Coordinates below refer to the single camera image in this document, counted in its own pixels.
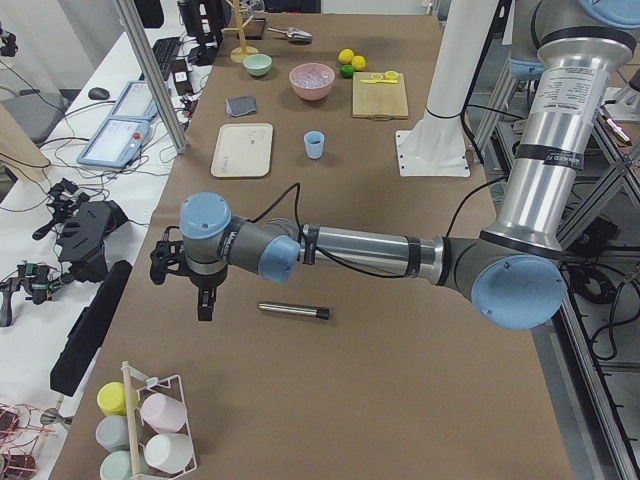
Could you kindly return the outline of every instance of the blue cap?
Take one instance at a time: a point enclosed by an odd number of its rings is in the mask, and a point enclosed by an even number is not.
[[[584,10],[596,20],[622,30],[640,28],[638,0],[579,0]]]
[[[217,235],[230,221],[229,204],[215,193],[196,193],[182,202],[180,207],[180,231],[194,240]]]
[[[540,62],[509,58],[509,64],[511,76],[516,80],[539,80],[544,72],[544,65]]]
[[[258,275],[276,283],[289,280],[300,256],[300,244],[286,235],[274,238],[262,252]]]
[[[560,308],[566,286],[549,260],[513,255],[485,268],[471,289],[483,316],[504,328],[523,330],[549,320]]]

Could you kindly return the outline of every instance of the bowl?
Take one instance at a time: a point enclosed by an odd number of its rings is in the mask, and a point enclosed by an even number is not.
[[[331,91],[336,72],[322,63],[303,63],[289,72],[289,81],[303,100],[320,100]]]
[[[271,70],[273,60],[271,60],[269,55],[265,55],[264,53],[254,53],[245,58],[242,64],[250,75],[261,77]]]

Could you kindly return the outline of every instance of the black keyboard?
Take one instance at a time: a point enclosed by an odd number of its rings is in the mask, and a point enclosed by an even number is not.
[[[171,75],[171,62],[178,57],[180,51],[180,37],[159,38],[153,44],[153,55],[156,57],[160,73],[165,80]],[[144,73],[140,74],[140,80],[144,80]]]

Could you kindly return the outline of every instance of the white table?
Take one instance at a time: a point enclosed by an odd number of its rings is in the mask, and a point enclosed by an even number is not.
[[[148,30],[151,44],[162,37],[181,36],[183,29],[162,28]],[[186,54],[194,46],[187,43],[183,47]],[[198,92],[206,81],[211,67],[195,67],[190,78],[194,91]],[[87,96],[92,87],[103,87],[110,91],[111,99],[118,95],[130,80],[136,80],[140,75],[131,46],[126,35],[123,34],[105,57],[77,99],[68,109],[72,112],[78,108],[94,103]],[[172,95],[175,106],[180,106],[179,98]],[[50,139],[60,137],[90,138],[96,128],[102,123],[111,109],[111,104],[102,104],[72,114],[67,121],[63,120],[53,131]],[[23,210],[37,205],[45,198],[50,186],[67,178],[78,185],[101,188],[100,182],[88,180],[86,176],[101,173],[101,170],[78,171],[64,166],[63,161],[71,166],[77,166],[76,158],[86,145],[84,141],[65,141],[50,143],[42,148],[54,167],[47,173],[50,183],[45,181],[40,185],[32,182],[18,183],[11,189],[2,202],[4,209]],[[151,133],[143,150],[148,155],[139,169],[128,175],[118,175],[108,181],[105,188],[109,191],[109,199],[115,200],[130,220],[106,241],[105,256],[107,265],[111,267],[118,260],[125,259],[133,264],[147,231],[147,224],[155,209],[167,175],[171,170],[175,149],[170,138],[166,135],[164,124],[159,118],[152,123]],[[60,267],[54,252],[54,233],[49,233],[40,241],[32,240],[31,234],[51,219],[49,210],[44,203],[38,207],[22,213],[0,211],[0,232],[2,234],[2,255],[0,256],[0,278],[14,271],[22,260],[29,262],[45,262],[48,265]],[[85,306],[91,303],[98,289],[96,283],[78,283],[64,287],[54,294],[53,301],[42,305],[34,305],[25,300],[25,292],[13,295],[13,322],[11,327],[0,329],[0,403],[14,405],[26,403],[38,408],[46,409],[56,406],[61,395],[49,388],[49,372],[62,352],[67,334]],[[83,394],[84,380],[73,398],[63,397],[60,412],[63,415],[73,415]],[[39,425],[39,414],[34,423]],[[66,432],[60,425],[53,427],[54,434],[40,438],[34,452],[39,471],[34,478],[48,478],[51,468],[62,448]]]

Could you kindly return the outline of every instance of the lemon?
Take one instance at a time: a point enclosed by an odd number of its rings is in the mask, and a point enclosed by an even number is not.
[[[355,55],[356,54],[353,53],[353,50],[351,50],[350,48],[345,48],[338,54],[338,62],[340,62],[342,65],[348,65],[351,63],[351,60],[353,60],[353,57],[355,57]]]
[[[362,55],[356,55],[351,60],[351,66],[356,72],[361,72],[367,68],[367,60]]]
[[[342,75],[342,78],[352,78],[353,67],[351,65],[342,65],[340,67],[340,75]]]

